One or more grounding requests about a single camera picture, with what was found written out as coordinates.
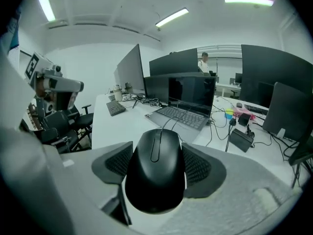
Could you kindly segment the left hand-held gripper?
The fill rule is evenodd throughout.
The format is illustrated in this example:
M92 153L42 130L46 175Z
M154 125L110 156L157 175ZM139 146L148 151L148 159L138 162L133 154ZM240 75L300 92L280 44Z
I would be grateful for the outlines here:
M73 93L84 89L83 82L64 78L60 66L37 52L32 55L24 75L45 112L72 109Z

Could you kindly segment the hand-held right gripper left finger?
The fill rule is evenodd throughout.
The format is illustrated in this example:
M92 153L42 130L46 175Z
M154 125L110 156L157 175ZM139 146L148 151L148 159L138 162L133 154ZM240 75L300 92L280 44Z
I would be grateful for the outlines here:
M130 235L103 212L118 188L92 172L103 151L59 155L34 136L0 130L0 232L5 235Z

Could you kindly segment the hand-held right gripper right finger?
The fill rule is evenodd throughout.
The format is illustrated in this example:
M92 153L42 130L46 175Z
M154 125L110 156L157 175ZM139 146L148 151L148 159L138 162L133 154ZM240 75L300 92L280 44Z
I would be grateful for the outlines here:
M263 235L295 205L302 190L258 162L199 145L183 145L196 179L178 207L160 215L133 211L144 235Z

